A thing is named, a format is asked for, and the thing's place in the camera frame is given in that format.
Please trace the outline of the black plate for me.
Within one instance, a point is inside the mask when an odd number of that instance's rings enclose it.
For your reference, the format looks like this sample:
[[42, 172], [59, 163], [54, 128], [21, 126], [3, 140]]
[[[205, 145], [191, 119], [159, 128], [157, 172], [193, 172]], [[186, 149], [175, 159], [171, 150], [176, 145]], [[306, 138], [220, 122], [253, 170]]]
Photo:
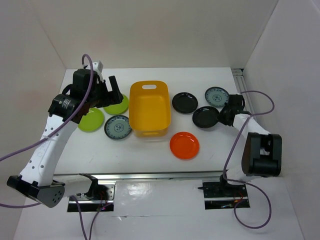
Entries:
[[181, 114], [191, 114], [198, 107], [197, 98], [189, 92], [177, 93], [171, 103], [173, 108]]
[[201, 129], [209, 129], [218, 123], [219, 111], [213, 106], [203, 106], [195, 110], [192, 122]]

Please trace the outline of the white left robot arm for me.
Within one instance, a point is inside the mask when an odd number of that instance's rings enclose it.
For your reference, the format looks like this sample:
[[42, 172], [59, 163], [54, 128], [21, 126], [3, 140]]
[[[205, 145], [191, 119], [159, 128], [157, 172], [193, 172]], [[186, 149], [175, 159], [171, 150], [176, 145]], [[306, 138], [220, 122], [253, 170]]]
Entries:
[[39, 146], [20, 174], [8, 178], [7, 186], [49, 208], [64, 197], [83, 195], [92, 200], [106, 192], [106, 187], [87, 173], [61, 179], [54, 178], [54, 173], [70, 136], [89, 109], [122, 102], [116, 77], [112, 75], [108, 79], [111, 91], [98, 70], [82, 68], [73, 73], [72, 83], [52, 100]]

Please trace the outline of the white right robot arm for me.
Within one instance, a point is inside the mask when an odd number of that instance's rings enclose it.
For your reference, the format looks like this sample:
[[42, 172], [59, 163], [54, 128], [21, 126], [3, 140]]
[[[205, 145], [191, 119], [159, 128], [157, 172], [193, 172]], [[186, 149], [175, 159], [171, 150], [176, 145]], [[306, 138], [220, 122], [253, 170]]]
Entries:
[[[282, 137], [265, 130], [254, 116], [245, 111], [244, 97], [232, 94], [217, 117], [220, 123], [238, 130], [218, 184], [223, 196], [230, 196], [236, 185], [247, 184], [257, 178], [277, 177], [281, 173]], [[245, 145], [240, 163], [228, 169], [227, 165], [241, 137]]]

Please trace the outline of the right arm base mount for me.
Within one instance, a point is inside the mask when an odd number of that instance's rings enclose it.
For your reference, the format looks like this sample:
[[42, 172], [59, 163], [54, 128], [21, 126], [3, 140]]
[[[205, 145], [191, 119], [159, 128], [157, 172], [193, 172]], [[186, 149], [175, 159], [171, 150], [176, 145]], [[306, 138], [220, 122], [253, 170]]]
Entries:
[[197, 188], [203, 192], [205, 210], [250, 208], [247, 187], [244, 184], [231, 185], [221, 175], [219, 181], [203, 182]]

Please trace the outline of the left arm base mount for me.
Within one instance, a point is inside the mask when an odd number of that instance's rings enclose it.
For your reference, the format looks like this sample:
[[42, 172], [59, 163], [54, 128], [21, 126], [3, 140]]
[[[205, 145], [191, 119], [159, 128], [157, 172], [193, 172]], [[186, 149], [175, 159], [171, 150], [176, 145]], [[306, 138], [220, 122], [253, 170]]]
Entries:
[[114, 182], [99, 180], [93, 175], [80, 173], [71, 177], [76, 180], [76, 187], [81, 186], [83, 192], [77, 192], [75, 199], [79, 203], [80, 211], [113, 212], [116, 184]]

